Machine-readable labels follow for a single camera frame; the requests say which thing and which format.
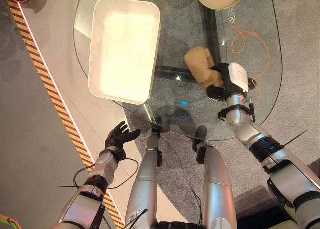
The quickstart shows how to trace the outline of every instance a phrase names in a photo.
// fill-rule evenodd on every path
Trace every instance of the yellow and black striped tape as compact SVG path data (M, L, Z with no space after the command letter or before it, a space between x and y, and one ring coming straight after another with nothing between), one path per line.
M30 33L29 25L26 22L26 19L19 7L19 4L14 0L6 0L10 11L13 15L13 18L16 22L17 27L19 28L22 39L25 43L26 49L28 50L31 59L33 60L33 64L43 81L43 84L51 98L51 101L58 112L62 123L65 126L79 156L81 157L83 163L86 166L91 166L93 164L93 160L91 159L82 138L80 137L80 133L78 132L69 112L67 111L67 106L61 98L58 88L56 87L47 66L44 63L44 60L39 53L38 47L34 41L33 35ZM115 206L115 203L111 197L111 195L107 192L104 196L103 202L110 213L111 218L114 221L114 224L118 229L122 229L124 227L124 222L120 213Z

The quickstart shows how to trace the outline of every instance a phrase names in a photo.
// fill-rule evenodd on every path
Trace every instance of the white plastic bin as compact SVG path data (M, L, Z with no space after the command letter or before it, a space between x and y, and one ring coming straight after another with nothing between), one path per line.
M99 98L141 105L153 85L160 11L147 1L100 0L93 13L89 82Z

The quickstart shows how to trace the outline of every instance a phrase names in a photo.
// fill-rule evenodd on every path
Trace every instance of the round glass tabletop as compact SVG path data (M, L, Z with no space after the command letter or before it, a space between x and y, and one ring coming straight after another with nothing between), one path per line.
M74 20L74 45L83 72L88 76L94 7L99 0L79 0ZM225 10L211 10L198 0L140 0L156 4L161 32L150 99L142 105L116 102L130 112L162 127L195 137L207 127L206 140L234 138L218 113L226 104L210 100L184 62L192 48L209 48L215 63L238 63L260 88L249 91L256 121L271 113L282 81L282 55L273 0L241 0Z

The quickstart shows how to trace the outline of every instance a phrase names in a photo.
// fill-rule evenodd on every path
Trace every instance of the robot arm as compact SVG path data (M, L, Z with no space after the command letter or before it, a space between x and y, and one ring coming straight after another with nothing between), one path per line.
M227 102L227 109L219 117L236 137L261 163L270 175L268 186L279 201L295 208L300 228L320 227L320 179L290 150L256 124L253 105L244 106L248 86L247 73L236 63L218 66L224 81L220 98Z
M126 159L124 143L135 140L140 130L129 132L121 122L105 141L105 150L95 162L83 186L75 193L61 212L59 224L52 229L98 229L106 207L104 196L114 181L115 171L120 161Z

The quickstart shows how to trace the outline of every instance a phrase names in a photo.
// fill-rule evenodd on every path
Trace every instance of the black strap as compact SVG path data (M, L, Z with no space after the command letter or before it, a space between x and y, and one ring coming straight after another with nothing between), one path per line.
M227 114L235 109L240 109L242 111L244 111L246 114L248 114L249 116L251 116L251 111L249 108L245 107L244 105L232 105L226 109L222 109L219 113L218 113L218 118L222 121L225 121L225 118L227 117Z

